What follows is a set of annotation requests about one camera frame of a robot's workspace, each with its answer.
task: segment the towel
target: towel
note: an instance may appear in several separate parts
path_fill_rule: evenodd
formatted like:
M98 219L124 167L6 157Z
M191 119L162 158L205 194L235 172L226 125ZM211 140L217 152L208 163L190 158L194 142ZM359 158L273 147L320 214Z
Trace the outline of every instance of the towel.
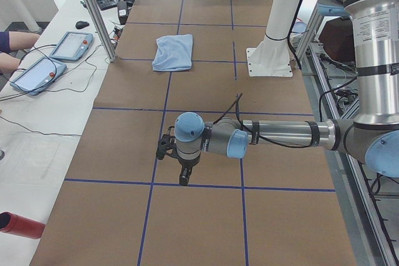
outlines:
M152 69L160 72L174 72L191 68L193 36L191 34L164 36L156 39L158 50Z

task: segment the blue and white device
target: blue and white device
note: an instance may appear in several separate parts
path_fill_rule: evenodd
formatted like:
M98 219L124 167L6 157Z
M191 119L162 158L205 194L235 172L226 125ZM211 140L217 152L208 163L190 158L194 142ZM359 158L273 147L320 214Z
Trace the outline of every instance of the blue and white device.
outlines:
M67 65L55 59L42 57L20 76L10 82L10 85L29 95L37 95L52 84L62 73Z
M92 42L92 34L68 31L49 57L63 62L76 62L86 53Z

